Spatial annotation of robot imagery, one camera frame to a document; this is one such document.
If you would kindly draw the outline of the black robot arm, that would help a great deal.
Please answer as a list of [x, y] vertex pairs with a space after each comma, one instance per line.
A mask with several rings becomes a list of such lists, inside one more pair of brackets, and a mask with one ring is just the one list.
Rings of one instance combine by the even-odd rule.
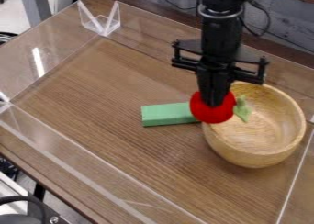
[[233, 81], [263, 84], [268, 61], [241, 46], [247, 1], [201, 0], [201, 38], [172, 43], [172, 66], [194, 72], [201, 101], [209, 107], [223, 104]]

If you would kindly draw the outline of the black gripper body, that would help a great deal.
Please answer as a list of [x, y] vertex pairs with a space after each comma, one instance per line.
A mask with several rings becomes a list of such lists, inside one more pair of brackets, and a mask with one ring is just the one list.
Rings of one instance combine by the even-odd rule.
[[241, 31], [241, 16], [202, 17], [201, 38], [172, 43], [172, 66], [193, 71], [198, 80], [212, 78], [212, 85], [233, 81], [261, 84], [268, 61], [244, 51]]

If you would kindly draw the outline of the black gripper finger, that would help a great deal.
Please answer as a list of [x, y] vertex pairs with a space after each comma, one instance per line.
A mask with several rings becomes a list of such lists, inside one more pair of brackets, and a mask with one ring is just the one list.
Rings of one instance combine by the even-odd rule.
[[233, 82], [233, 76], [229, 73], [217, 73], [213, 81], [215, 81], [215, 91], [213, 91], [215, 106], [220, 106], [224, 97], [229, 92], [231, 83]]
[[215, 88], [212, 85], [212, 74], [205, 70], [197, 70], [197, 86], [201, 95], [201, 101], [208, 106], [215, 106]]

